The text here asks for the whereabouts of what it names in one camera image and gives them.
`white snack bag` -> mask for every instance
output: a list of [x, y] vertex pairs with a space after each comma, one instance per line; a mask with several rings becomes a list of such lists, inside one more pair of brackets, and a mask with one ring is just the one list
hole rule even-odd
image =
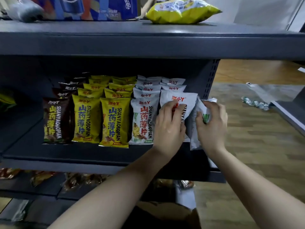
[[154, 77], [144, 77], [142, 75], [138, 75], [138, 80], [151, 80], [151, 81], [158, 81], [161, 82], [162, 77], [160, 76], [154, 76]]
[[[207, 101], [217, 102], [217, 99], [210, 98], [210, 99], [207, 99]], [[203, 120], [205, 123], [208, 123], [211, 120], [211, 112], [202, 103], [199, 96], [197, 97], [195, 108], [193, 109], [190, 117], [188, 118], [187, 132], [191, 138], [190, 150], [201, 150], [202, 149], [200, 142], [198, 140], [198, 134], [197, 134], [197, 128], [196, 128], [196, 116], [197, 116], [198, 111], [200, 111], [202, 113], [202, 117], [203, 117]], [[211, 167], [217, 168], [217, 166], [214, 164], [214, 162], [212, 162], [211, 159], [209, 159], [209, 163], [210, 163]]]
[[160, 91], [161, 90], [161, 85], [143, 85], [143, 84], [135, 84], [135, 87], [143, 90], [143, 91]]
[[159, 85], [160, 82], [157, 80], [137, 80], [136, 84], [142, 85]]
[[178, 84], [178, 85], [182, 85], [184, 83], [185, 79], [181, 79], [181, 78], [162, 78], [162, 83], [165, 84]]
[[134, 111], [132, 118], [132, 138], [129, 144], [153, 144], [159, 98], [138, 98], [131, 100]]
[[174, 91], [174, 92], [183, 92], [186, 88], [186, 85], [178, 85], [178, 84], [165, 84], [160, 83], [162, 86], [162, 89], [168, 90], [168, 91]]
[[[179, 104], [186, 104], [181, 116], [181, 122], [183, 122], [195, 107], [197, 96], [197, 93], [161, 90], [160, 105], [162, 107], [169, 101], [178, 100], [178, 104], [173, 107], [175, 109]], [[190, 142], [190, 138], [186, 134], [184, 142]]]
[[135, 98], [160, 98], [161, 91], [143, 91], [137, 88], [133, 88], [133, 93]]

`forearm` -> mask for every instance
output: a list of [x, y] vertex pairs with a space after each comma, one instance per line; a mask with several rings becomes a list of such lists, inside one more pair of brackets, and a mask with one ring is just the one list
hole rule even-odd
[[49, 228], [121, 228], [150, 181], [168, 161], [150, 149], [75, 203]]
[[225, 149], [211, 155], [260, 228], [305, 228], [305, 204], [240, 162]]

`person's left hand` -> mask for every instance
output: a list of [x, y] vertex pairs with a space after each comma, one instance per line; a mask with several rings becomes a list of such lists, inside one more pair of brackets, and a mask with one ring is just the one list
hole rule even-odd
[[172, 117], [172, 109], [177, 103], [177, 100], [173, 100], [164, 104], [155, 125], [153, 148], [169, 159], [178, 152], [184, 141], [185, 125], [181, 123], [181, 115], [186, 105], [179, 105]]

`hand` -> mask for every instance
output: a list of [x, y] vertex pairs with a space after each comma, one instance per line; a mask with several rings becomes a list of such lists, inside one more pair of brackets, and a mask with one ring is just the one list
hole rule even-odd
[[210, 101], [203, 101], [203, 103], [210, 109], [212, 119], [209, 123], [204, 124], [202, 113], [197, 112], [196, 127], [198, 140], [204, 151], [211, 158], [215, 152], [225, 148], [224, 141], [227, 133], [228, 115], [225, 106], [222, 104]]
[[185, 125], [181, 123], [182, 111], [185, 104], [180, 104], [172, 117], [172, 109], [177, 100], [167, 102], [159, 110], [156, 119], [153, 148], [171, 159], [184, 141]]

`cardboard box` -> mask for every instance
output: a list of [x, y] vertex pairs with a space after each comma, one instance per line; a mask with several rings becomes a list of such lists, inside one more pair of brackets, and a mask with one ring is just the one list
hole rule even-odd
[[32, 0], [44, 19], [66, 21], [124, 21], [141, 14], [140, 0]]

